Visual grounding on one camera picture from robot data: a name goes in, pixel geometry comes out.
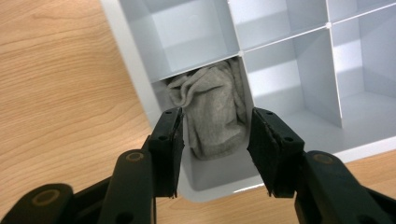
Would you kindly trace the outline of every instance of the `wood grain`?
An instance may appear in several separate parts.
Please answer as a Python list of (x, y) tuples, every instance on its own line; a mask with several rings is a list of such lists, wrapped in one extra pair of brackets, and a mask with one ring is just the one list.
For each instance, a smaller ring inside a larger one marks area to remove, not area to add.
[[(0, 2), (0, 218), (26, 192), (79, 191), (111, 175), (151, 129), (95, 0)], [(396, 198), (396, 150), (348, 165)], [(264, 188), (192, 203), (158, 200), (159, 223), (296, 223)]]

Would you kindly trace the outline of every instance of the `crumpled cloth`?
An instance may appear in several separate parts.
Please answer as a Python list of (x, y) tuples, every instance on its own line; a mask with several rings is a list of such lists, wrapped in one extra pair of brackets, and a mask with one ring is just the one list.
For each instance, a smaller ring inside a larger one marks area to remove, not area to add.
[(177, 76), (167, 89), (173, 103), (183, 107), (198, 159), (230, 155), (243, 142), (247, 114), (237, 58)]

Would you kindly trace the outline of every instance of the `towel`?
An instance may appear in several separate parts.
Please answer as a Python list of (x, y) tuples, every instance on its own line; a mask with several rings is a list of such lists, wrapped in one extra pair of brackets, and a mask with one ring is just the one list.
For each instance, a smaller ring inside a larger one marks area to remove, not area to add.
[(233, 153), (246, 135), (246, 108), (237, 58), (172, 79), (167, 86), (186, 115), (190, 148), (200, 160)]

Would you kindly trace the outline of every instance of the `gray cloth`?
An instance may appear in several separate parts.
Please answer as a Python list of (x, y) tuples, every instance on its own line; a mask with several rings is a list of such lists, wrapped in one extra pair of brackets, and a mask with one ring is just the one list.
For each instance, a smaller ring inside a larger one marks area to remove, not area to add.
[(190, 147), (200, 160), (231, 154), (246, 134), (246, 108), (237, 58), (175, 77), (168, 85), (187, 117)]

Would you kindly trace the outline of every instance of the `plastic organizer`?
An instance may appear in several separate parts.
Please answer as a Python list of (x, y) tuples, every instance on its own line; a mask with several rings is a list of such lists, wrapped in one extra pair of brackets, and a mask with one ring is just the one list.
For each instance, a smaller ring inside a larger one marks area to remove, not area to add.
[[(238, 57), (247, 111), (277, 113), (305, 150), (354, 161), (396, 148), (395, 0), (102, 4), (152, 126), (173, 107), (169, 77)], [(186, 147), (180, 193), (204, 202), (262, 185), (247, 144), (213, 161)]]

